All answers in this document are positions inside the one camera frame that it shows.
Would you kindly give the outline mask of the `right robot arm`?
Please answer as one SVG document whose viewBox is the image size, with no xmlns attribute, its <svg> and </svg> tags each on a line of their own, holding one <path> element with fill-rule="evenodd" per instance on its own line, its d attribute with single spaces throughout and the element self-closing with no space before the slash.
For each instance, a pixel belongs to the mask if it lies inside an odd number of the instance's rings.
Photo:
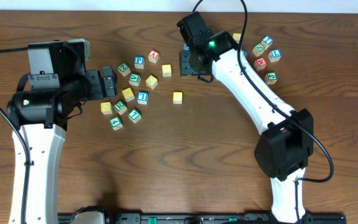
<svg viewBox="0 0 358 224">
<path fill-rule="evenodd" d="M 291 124 L 295 119 L 313 129 L 311 114 L 295 111 L 280 99 L 252 68 L 240 44 L 226 31 L 213 33 L 201 14 L 193 12 L 177 23 L 191 52 L 191 60 L 207 66 L 247 111 L 260 135 L 254 156 L 272 184 L 272 214 L 279 222 L 296 223 L 305 215 L 302 186 L 313 140 Z"/>
</svg>

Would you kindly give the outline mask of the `yellow O block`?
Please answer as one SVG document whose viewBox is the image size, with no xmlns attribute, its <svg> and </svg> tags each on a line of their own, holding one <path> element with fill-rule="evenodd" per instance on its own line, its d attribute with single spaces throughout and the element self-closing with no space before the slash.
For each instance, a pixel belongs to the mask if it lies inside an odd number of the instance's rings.
<svg viewBox="0 0 358 224">
<path fill-rule="evenodd" d="M 149 88 L 154 89 L 158 85 L 158 79 L 153 75 L 149 75 L 145 83 Z"/>
</svg>

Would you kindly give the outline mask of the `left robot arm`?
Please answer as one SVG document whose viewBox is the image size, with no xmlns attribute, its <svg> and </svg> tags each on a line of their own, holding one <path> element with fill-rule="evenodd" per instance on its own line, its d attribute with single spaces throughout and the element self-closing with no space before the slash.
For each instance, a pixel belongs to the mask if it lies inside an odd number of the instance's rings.
<svg viewBox="0 0 358 224">
<path fill-rule="evenodd" d="M 58 168 L 68 120 L 87 101 L 117 95 L 110 66 L 87 70 L 85 39 L 29 44 L 30 73 L 7 112 L 14 126 L 15 173 L 10 223 L 58 223 Z"/>
</svg>

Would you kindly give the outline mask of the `green R block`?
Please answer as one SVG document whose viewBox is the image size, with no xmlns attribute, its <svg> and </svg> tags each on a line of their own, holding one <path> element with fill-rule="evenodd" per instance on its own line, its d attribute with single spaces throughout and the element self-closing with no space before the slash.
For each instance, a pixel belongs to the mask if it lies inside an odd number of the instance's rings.
<svg viewBox="0 0 358 224">
<path fill-rule="evenodd" d="M 113 107 L 119 113 L 119 115 L 122 115 L 127 111 L 125 103 L 121 100 L 115 103 Z"/>
</svg>

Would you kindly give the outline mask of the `yellow C block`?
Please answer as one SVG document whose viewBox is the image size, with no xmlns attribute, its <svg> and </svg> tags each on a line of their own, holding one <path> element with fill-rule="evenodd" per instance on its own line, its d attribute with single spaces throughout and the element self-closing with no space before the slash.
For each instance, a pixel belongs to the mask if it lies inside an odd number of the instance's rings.
<svg viewBox="0 0 358 224">
<path fill-rule="evenodd" d="M 181 91 L 173 92 L 173 103 L 174 104 L 182 104 L 183 102 L 183 93 Z"/>
</svg>

